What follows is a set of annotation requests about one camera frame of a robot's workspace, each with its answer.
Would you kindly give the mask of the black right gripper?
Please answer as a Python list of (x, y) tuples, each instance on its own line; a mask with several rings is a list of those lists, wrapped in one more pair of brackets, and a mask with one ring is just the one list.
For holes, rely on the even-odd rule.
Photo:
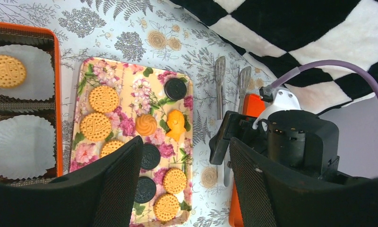
[(238, 77), (238, 113), (228, 111), (223, 117), (223, 81), (226, 57), (215, 62), (217, 119), (223, 122), (209, 141), (213, 165), (223, 164), (231, 138), (235, 137), (255, 152), (305, 175), (339, 181), (337, 154), (339, 129), (333, 122), (303, 110), (282, 110), (268, 117), (242, 115), (251, 67), (240, 70)]

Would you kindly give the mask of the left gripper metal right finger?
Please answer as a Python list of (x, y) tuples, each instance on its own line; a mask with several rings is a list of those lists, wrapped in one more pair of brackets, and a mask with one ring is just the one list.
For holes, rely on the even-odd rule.
[(246, 227), (378, 227), (378, 178), (322, 181), (255, 152), (237, 138), (230, 154)]

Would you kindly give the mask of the orange fish shaped cookie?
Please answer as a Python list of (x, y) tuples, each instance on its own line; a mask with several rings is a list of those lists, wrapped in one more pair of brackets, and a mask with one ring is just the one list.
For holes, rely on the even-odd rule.
[(167, 126), (170, 130), (166, 133), (166, 136), (179, 142), (181, 135), (186, 131), (184, 125), (185, 118), (183, 113), (179, 110), (172, 110), (167, 118)]

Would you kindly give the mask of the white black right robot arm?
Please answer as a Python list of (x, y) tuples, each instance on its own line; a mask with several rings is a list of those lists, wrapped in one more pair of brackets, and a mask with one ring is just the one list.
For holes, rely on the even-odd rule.
[(261, 88), (261, 99), (269, 106), (258, 117), (227, 111), (218, 132), (209, 142), (210, 163), (224, 163), (230, 140), (235, 137), (285, 167), (332, 181), (338, 174), (340, 159), (337, 154), (338, 127), (302, 110), (295, 94), (281, 88), (289, 79), (318, 66), (355, 68), (353, 64), (340, 60), (315, 61), (296, 67)]

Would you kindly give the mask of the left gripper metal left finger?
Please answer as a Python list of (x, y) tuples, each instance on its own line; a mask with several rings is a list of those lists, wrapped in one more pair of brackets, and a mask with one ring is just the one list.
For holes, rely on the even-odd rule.
[(127, 227), (136, 194), (143, 141), (48, 183), (0, 183), (0, 227)]

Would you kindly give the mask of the round swirl butter cookie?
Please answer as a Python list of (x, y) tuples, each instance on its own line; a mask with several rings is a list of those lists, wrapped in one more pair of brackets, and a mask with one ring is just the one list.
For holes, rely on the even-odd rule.
[(152, 115), (144, 114), (136, 118), (135, 127), (141, 136), (150, 136), (156, 131), (157, 121)]

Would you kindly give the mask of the orange compartment cookie box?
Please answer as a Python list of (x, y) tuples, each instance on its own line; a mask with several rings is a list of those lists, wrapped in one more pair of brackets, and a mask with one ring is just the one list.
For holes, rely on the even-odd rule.
[(1, 113), (35, 113), (44, 116), (55, 127), (55, 167), (49, 169), (44, 178), (55, 178), (63, 174), (62, 118), (61, 118), (61, 62), (60, 46), (55, 33), (46, 28), (15, 25), (0, 22), (0, 47), (20, 44), (37, 47), (51, 56), (55, 73), (55, 91), (47, 100), (29, 100), (0, 95)]

